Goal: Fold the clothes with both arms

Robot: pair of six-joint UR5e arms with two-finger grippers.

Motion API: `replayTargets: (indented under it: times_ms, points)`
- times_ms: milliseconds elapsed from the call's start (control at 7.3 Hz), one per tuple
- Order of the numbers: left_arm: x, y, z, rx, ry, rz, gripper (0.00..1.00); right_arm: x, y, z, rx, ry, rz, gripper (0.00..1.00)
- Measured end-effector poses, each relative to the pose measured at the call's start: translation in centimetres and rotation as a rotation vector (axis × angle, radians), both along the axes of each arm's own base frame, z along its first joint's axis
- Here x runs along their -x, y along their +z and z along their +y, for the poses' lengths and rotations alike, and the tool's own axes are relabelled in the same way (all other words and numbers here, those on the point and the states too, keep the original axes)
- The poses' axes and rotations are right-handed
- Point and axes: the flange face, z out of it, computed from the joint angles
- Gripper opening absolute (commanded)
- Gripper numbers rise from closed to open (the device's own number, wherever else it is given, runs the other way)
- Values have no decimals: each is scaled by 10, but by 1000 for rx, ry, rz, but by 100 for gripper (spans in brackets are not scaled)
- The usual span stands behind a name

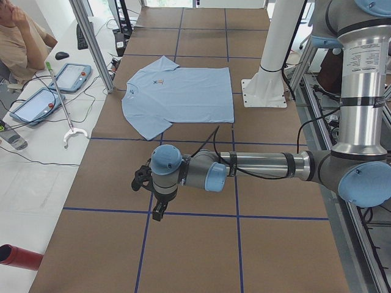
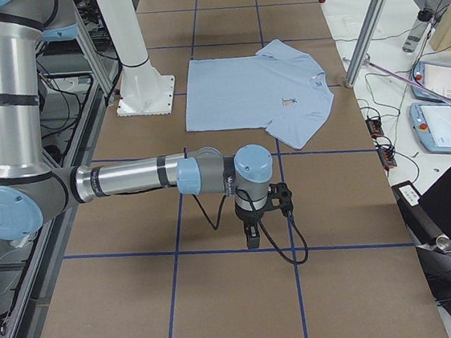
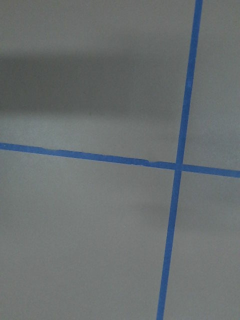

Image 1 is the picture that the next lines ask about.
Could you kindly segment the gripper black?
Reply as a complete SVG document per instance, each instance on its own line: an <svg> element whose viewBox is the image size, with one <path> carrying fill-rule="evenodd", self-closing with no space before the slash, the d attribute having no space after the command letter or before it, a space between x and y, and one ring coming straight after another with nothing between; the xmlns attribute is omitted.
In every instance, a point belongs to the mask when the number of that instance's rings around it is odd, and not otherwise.
<svg viewBox="0 0 391 293"><path fill-rule="evenodd" d="M164 194L155 194L157 200L156 206L154 207L152 217L155 221L162 220L162 213L167 209L168 203L170 201L170 196Z"/></svg>

